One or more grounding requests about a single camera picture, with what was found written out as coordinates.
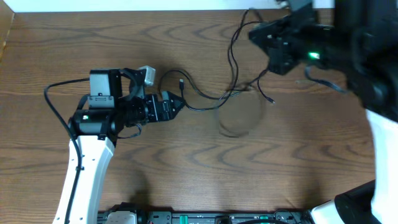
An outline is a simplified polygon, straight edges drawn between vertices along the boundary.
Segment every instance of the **white wall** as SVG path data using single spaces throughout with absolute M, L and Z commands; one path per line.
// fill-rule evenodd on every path
M 4 0 L 14 12 L 275 9 L 275 0 Z M 334 0 L 314 0 L 318 8 Z

